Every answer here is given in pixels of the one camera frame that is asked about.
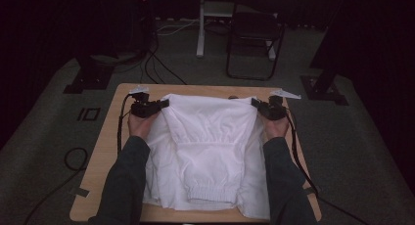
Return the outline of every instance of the wire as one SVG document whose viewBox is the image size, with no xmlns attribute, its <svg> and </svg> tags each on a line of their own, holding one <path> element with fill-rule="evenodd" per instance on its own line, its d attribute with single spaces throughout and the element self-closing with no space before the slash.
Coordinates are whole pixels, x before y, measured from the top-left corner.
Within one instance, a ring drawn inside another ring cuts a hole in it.
<svg viewBox="0 0 415 225">
<path fill-rule="evenodd" d="M 100 61 L 98 59 L 94 59 L 92 58 L 97 65 L 101 65 L 101 66 L 125 66 L 125 65 L 133 65 L 136 64 L 138 62 L 141 62 L 145 57 L 146 57 L 147 51 L 145 50 L 141 50 L 139 52 L 136 52 L 136 55 L 131 57 L 131 58 L 127 58 L 124 60 L 118 60 L 118 61 L 114 61 L 114 62 L 103 62 Z"/>
<path fill-rule="evenodd" d="M 147 74 L 147 76 L 153 81 L 153 82 L 155 82 L 156 84 L 159 84 L 154 78 L 152 78 L 151 76 L 150 76 L 150 74 L 149 74 L 149 70 L 148 70 L 148 67 L 147 67 L 147 65 L 148 65 L 148 62 L 149 62 L 149 60 L 150 59 L 156 59 L 168 72 L 170 72 L 173 76 L 175 76 L 177 79 L 179 79 L 184 85 L 187 85 L 187 83 L 182 79 L 182 78 L 180 78 L 180 76 L 178 76 L 176 73 L 174 73 L 170 68 L 168 68 L 162 61 L 161 61 L 161 59 L 158 57 L 158 56 L 156 56 L 156 52 L 159 50 L 159 43 L 156 43 L 156 49 L 154 50 L 154 51 L 152 51 L 152 50 L 149 50 L 149 52 L 150 52 L 150 56 L 149 56 L 149 58 L 147 59 L 147 61 L 146 61 L 146 63 L 145 63 L 145 65 L 144 65 L 144 71 L 146 72 L 146 74 Z M 154 70 L 154 72 L 156 73 L 156 76 L 159 78 L 159 80 L 163 83 L 163 84 L 165 84 L 165 82 L 161 79 L 161 77 L 159 76 L 159 74 L 158 74 L 158 72 L 156 71 L 156 67 L 155 67 L 155 63 L 153 62 L 153 70 Z"/>
<path fill-rule="evenodd" d="M 68 157 L 69 155 L 73 152 L 73 151 L 77 151 L 77 150 L 81 150 L 84 153 L 84 158 L 82 161 L 82 164 L 76 168 L 76 167 L 72 167 L 69 163 L 68 163 Z M 48 200 L 52 195 L 54 195 L 58 190 L 60 190 L 62 187 L 64 187 L 72 178 L 74 178 L 79 172 L 83 171 L 86 169 L 86 161 L 88 160 L 88 152 L 83 149 L 83 148 L 73 148 L 71 150 L 69 150 L 66 154 L 65 154 L 65 165 L 67 166 L 68 169 L 75 171 L 73 173 L 73 175 L 71 175 L 67 180 L 65 180 L 63 183 L 61 183 L 59 186 L 57 186 L 54 190 L 52 190 L 50 193 L 48 193 L 30 212 L 30 214 L 26 217 L 25 221 L 24 221 L 24 225 L 28 223 L 28 221 L 30 220 L 31 216 L 34 214 L 34 212 L 44 203 L 46 202 L 46 200 Z"/>
<path fill-rule="evenodd" d="M 210 25 L 212 23 L 216 23 L 217 25 L 222 26 L 223 28 L 225 28 L 225 30 L 224 31 L 219 31 L 219 30 L 214 30 L 214 29 L 209 28 L 209 27 L 214 27 L 214 26 L 211 26 Z M 210 33 L 213 33 L 213 34 L 216 34 L 216 35 L 220 35 L 220 36 L 226 36 L 226 35 L 228 35 L 230 29 L 231 29 L 230 26 L 228 26 L 228 25 L 226 25 L 225 23 L 222 23 L 222 22 L 207 22 L 205 24 L 205 31 L 206 32 L 210 32 Z"/>
<path fill-rule="evenodd" d="M 140 84 L 142 84 L 142 83 L 143 83 L 143 75 L 144 75 L 144 71 L 143 71 L 143 67 L 142 67 L 142 65 L 143 65 L 143 64 L 140 64 L 140 71 L 141 71 L 141 73 L 140 73 Z"/>
<path fill-rule="evenodd" d="M 132 42 L 132 40 L 134 38 L 134 25 L 135 25 L 135 20 L 134 20 L 134 12 L 135 12 L 135 10 L 134 10 L 134 3 L 133 3 L 132 0 L 130 0 L 129 3 L 130 3 L 129 4 L 129 8 L 130 8 L 130 17 L 131 17 L 131 32 L 130 32 L 130 39 L 128 41 L 128 47 L 127 48 L 130 48 L 131 47 L 131 42 Z"/>
<path fill-rule="evenodd" d="M 122 120 L 126 116 L 126 114 L 124 114 L 125 103 L 126 103 L 128 97 L 130 97 L 130 96 L 131 96 L 130 94 L 126 95 L 124 100 L 122 101 L 121 114 L 119 115 L 119 118 L 118 118 L 118 131 L 116 133 L 116 148 L 117 148 L 118 153 L 121 152 L 121 147 L 122 147 L 122 141 L 121 141 L 121 138 L 122 138 Z"/>
<path fill-rule="evenodd" d="M 296 115 L 293 112 L 291 112 L 290 109 L 287 109 L 287 111 L 290 112 L 291 119 L 293 121 L 293 125 L 294 126 L 297 126 L 297 118 L 296 118 Z"/>
<path fill-rule="evenodd" d="M 355 220 L 359 221 L 360 223 L 365 224 L 365 225 L 369 225 L 369 223 L 367 223 L 366 221 L 364 221 L 361 218 L 357 217 L 356 215 L 354 215 L 354 214 L 346 211 L 345 209 L 343 209 L 343 208 L 341 208 L 341 207 L 339 207 L 339 206 L 337 206 L 337 205 L 335 205 L 335 204 L 333 204 L 331 202 L 328 202 L 325 199 L 322 199 L 320 197 L 320 195 L 319 195 L 320 190 L 318 190 L 317 187 L 314 185 L 314 183 L 312 182 L 312 180 L 310 179 L 310 177 L 308 176 L 308 174 L 305 172 L 304 168 L 302 167 L 302 165 L 300 163 L 299 153 L 298 153 L 298 149 L 297 149 L 296 129 L 295 129 L 295 126 L 294 126 L 292 120 L 290 119 L 290 117 L 288 115 L 287 115 L 287 119 L 290 122 L 291 134 L 293 136 L 292 152 L 293 152 L 294 160 L 296 161 L 296 164 L 299 167 L 299 169 L 302 172 L 302 174 L 304 175 L 305 179 L 307 180 L 307 182 L 310 184 L 311 188 L 313 189 L 316 198 L 318 200 L 320 200 L 321 202 L 326 203 L 326 204 L 330 205 L 331 207 L 337 209 L 338 211 L 340 211 L 340 212 L 342 212 L 342 213 L 344 213 L 344 214 L 346 214 L 346 215 L 354 218 Z"/>
<path fill-rule="evenodd" d="M 128 72 L 130 70 L 133 70 L 133 69 L 137 68 L 140 65 L 141 65 L 141 63 L 140 64 L 137 64 L 137 65 L 133 65 L 133 66 L 128 67 L 128 68 L 125 68 L 124 70 L 121 70 L 121 69 L 120 70 L 115 70 L 114 73 L 124 73 L 124 72 Z"/>
<path fill-rule="evenodd" d="M 163 26 L 163 27 L 159 28 L 158 31 L 160 31 L 162 29 L 165 29 L 165 28 L 169 28 L 169 27 L 178 27 L 179 26 L 179 28 L 176 29 L 176 30 L 174 30 L 174 31 L 172 31 L 172 32 L 170 32 L 170 33 L 166 33 L 166 34 L 160 34 L 160 33 L 158 33 L 158 36 L 169 36 L 169 35 L 173 35 L 174 33 L 178 32 L 178 31 L 180 31 L 180 30 L 182 30 L 182 29 L 184 29 L 184 28 L 186 28 L 188 26 L 191 26 L 197 20 L 198 19 L 192 20 L 191 22 L 189 22 L 189 23 L 187 23 L 185 25 L 166 25 L 166 26 Z"/>
</svg>

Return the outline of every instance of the chair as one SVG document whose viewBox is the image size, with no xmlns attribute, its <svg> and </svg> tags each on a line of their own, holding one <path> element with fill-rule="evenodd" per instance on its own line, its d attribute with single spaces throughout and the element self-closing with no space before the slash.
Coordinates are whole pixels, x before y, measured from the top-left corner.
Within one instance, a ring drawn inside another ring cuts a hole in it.
<svg viewBox="0 0 415 225">
<path fill-rule="evenodd" d="M 275 73 L 286 23 L 290 21 L 290 16 L 296 6 L 297 0 L 235 0 L 226 49 L 228 53 L 226 74 L 240 79 L 267 80 L 271 78 Z M 274 43 L 278 41 L 272 71 L 268 76 L 258 77 L 231 73 L 229 64 L 234 37 L 244 41 L 262 41 L 263 44 L 260 46 L 266 48 L 267 54 L 273 48 Z"/>
</svg>

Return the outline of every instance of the dark sleeve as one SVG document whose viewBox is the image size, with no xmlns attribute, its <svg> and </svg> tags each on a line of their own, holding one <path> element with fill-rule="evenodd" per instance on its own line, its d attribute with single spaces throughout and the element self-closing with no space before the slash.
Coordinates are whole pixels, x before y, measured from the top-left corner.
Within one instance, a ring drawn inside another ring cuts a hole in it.
<svg viewBox="0 0 415 225">
<path fill-rule="evenodd" d="M 263 146 L 271 224 L 317 224 L 302 188 L 305 178 L 293 163 L 284 138 Z"/>
<path fill-rule="evenodd" d="M 140 137 L 131 136 L 108 173 L 97 215 L 90 224 L 138 224 L 141 216 L 146 162 L 150 149 Z"/>
</svg>

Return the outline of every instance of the black cable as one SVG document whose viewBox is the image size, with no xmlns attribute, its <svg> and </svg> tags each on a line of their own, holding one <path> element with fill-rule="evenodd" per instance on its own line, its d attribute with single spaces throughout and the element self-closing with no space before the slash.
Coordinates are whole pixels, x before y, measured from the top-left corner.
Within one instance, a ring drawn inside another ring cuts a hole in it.
<svg viewBox="0 0 415 225">
<path fill-rule="evenodd" d="M 298 149 L 297 149 L 296 129 L 295 129 L 295 126 L 293 125 L 292 120 L 290 119 L 290 117 L 288 115 L 287 115 L 287 119 L 290 122 L 291 134 L 293 136 L 292 152 L 293 152 L 294 160 L 296 161 L 296 164 L 299 167 L 299 169 L 302 172 L 302 174 L 304 175 L 305 179 L 307 180 L 307 182 L 310 184 L 311 188 L 313 189 L 314 194 L 315 194 L 315 197 L 318 200 L 320 200 L 321 202 L 330 205 L 331 207 L 333 207 L 333 208 L 337 209 L 338 211 L 340 211 L 340 212 L 342 212 L 342 213 L 344 213 L 344 214 L 346 214 L 346 215 L 354 218 L 355 220 L 359 221 L 360 223 L 365 224 L 365 225 L 369 225 L 369 223 L 363 221 L 361 218 L 357 217 L 356 215 L 354 215 L 354 214 L 346 211 L 345 209 L 343 209 L 343 208 L 341 208 L 341 207 L 339 207 L 339 206 L 337 206 L 337 205 L 335 205 L 335 204 L 333 204 L 331 202 L 328 202 L 328 201 L 326 201 L 326 200 L 324 200 L 324 199 L 322 199 L 320 197 L 320 195 L 319 195 L 320 190 L 318 190 L 317 187 L 314 185 L 314 183 L 312 182 L 312 180 L 310 179 L 310 177 L 308 176 L 308 174 L 305 172 L 304 168 L 302 167 L 302 165 L 300 163 L 299 153 L 298 153 Z"/>
<path fill-rule="evenodd" d="M 71 165 L 69 165 L 68 163 L 68 157 L 69 155 L 73 152 L 73 151 L 77 151 L 77 150 L 82 150 L 84 153 L 84 159 L 82 161 L 82 164 L 76 168 L 76 167 L 72 167 Z M 63 183 L 61 183 L 59 186 L 57 186 L 54 190 L 52 190 L 50 193 L 48 193 L 30 212 L 30 214 L 26 217 L 25 221 L 24 221 L 24 225 L 28 223 L 28 221 L 30 220 L 31 216 L 34 214 L 34 212 L 44 203 L 46 202 L 46 200 L 48 200 L 53 194 L 55 194 L 58 190 L 60 190 L 62 187 L 64 187 L 72 178 L 74 178 L 79 172 L 83 171 L 86 169 L 86 161 L 88 160 L 88 152 L 83 149 L 83 148 L 73 148 L 71 150 L 69 150 L 66 154 L 65 154 L 65 165 L 67 166 L 68 169 L 75 171 L 73 173 L 73 175 L 71 175 L 67 180 L 65 180 Z"/>
<path fill-rule="evenodd" d="M 187 85 L 187 83 L 180 78 L 176 73 L 174 73 L 172 70 L 170 70 L 156 55 L 154 55 L 154 57 L 156 58 L 156 60 L 158 60 L 158 62 L 167 70 L 169 71 L 173 76 L 175 76 L 177 79 L 179 79 L 184 85 Z"/>
<path fill-rule="evenodd" d="M 156 83 L 156 84 L 159 84 L 158 82 L 156 82 L 151 76 L 150 76 L 150 74 L 149 74 L 149 70 L 147 69 L 147 64 L 149 63 L 149 60 L 154 56 L 154 53 L 151 51 L 151 50 L 149 50 L 150 51 L 150 56 L 149 56 L 149 58 L 147 58 L 147 61 L 146 61 L 146 63 L 144 64 L 144 71 L 146 72 L 146 74 L 147 74 L 147 76 L 154 82 L 154 83 Z"/>
<path fill-rule="evenodd" d="M 131 42 L 132 42 L 132 40 L 134 38 L 134 25 L 135 25 L 135 20 L 134 20 L 134 12 L 135 12 L 134 2 L 132 0 L 129 0 L 129 1 L 130 1 L 129 2 L 130 3 L 129 8 L 130 8 L 130 17 L 131 17 L 131 31 L 130 31 L 130 39 L 128 41 L 128 46 L 127 46 L 128 49 L 130 49 Z"/>
<path fill-rule="evenodd" d="M 143 65 L 143 64 L 140 64 L 140 71 L 141 71 L 141 73 L 140 73 L 140 84 L 142 84 L 142 83 L 143 83 L 143 75 L 144 75 L 144 71 L 143 71 L 143 67 L 142 67 L 142 65 Z"/>
<path fill-rule="evenodd" d="M 95 61 L 96 65 L 98 66 L 111 66 L 111 67 L 117 67 L 117 66 L 127 66 L 127 65 L 134 65 L 136 63 L 139 63 L 140 61 L 143 61 L 145 58 L 147 52 L 145 50 L 135 52 L 135 56 L 126 58 L 123 60 L 118 60 L 114 62 L 103 62 L 98 59 L 94 59 L 91 57 L 92 60 Z"/>
<path fill-rule="evenodd" d="M 124 73 L 124 72 L 128 72 L 130 70 L 133 70 L 133 69 L 137 68 L 137 66 L 141 66 L 141 63 L 138 64 L 138 65 L 134 65 L 134 66 L 131 66 L 129 68 L 126 68 L 124 70 L 121 70 L 121 69 L 120 70 L 114 70 L 113 73 Z"/>
<path fill-rule="evenodd" d="M 287 111 L 290 112 L 291 119 L 293 121 L 293 125 L 297 126 L 297 118 L 296 118 L 295 114 L 293 112 L 291 112 L 290 109 L 287 109 Z"/>
<path fill-rule="evenodd" d="M 122 120 L 125 118 L 125 115 L 124 115 L 125 102 L 127 101 L 128 97 L 130 97 L 130 96 L 131 96 L 130 94 L 126 95 L 124 100 L 122 101 L 121 114 L 119 115 L 119 118 L 118 118 L 118 131 L 116 133 L 116 146 L 117 146 L 117 152 L 118 153 L 121 152 L 121 148 L 122 148 L 122 143 L 121 143 Z"/>
<path fill-rule="evenodd" d="M 229 35 L 229 31 L 230 31 L 230 26 L 228 26 L 228 25 L 226 25 L 225 23 L 222 23 L 222 22 L 215 22 L 216 23 L 216 25 L 220 25 L 220 26 L 222 26 L 223 28 L 225 28 L 226 29 L 226 31 L 217 31 L 217 30 L 213 30 L 213 29 L 211 29 L 211 27 L 214 27 L 214 26 L 211 26 L 211 23 L 208 23 L 208 24 L 206 24 L 205 25 L 205 31 L 206 32 L 210 32 L 210 33 L 213 33 L 213 34 L 215 34 L 215 35 L 220 35 L 220 36 L 226 36 L 226 35 Z"/>
<path fill-rule="evenodd" d="M 152 62 L 153 62 L 153 71 L 155 72 L 155 74 L 159 78 L 159 80 L 162 82 L 162 84 L 165 84 L 165 82 L 161 79 L 159 73 L 156 70 L 156 63 L 155 63 L 155 58 L 154 57 L 152 57 Z"/>
</svg>

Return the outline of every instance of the hand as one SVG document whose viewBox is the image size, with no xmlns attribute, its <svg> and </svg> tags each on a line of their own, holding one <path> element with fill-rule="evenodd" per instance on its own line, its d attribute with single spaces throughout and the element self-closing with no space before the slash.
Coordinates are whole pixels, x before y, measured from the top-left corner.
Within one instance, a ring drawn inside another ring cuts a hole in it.
<svg viewBox="0 0 415 225">
<path fill-rule="evenodd" d="M 130 136 L 138 136 L 146 139 L 150 133 L 153 121 L 159 116 L 160 112 L 153 114 L 147 118 L 141 118 L 134 114 L 129 114 L 128 129 Z"/>
<path fill-rule="evenodd" d="M 268 140 L 275 137 L 284 138 L 286 136 L 288 127 L 290 125 L 286 117 L 278 120 L 269 120 L 260 114 L 260 118 L 262 119 L 263 128 L 265 130 L 265 134 Z"/>
</svg>

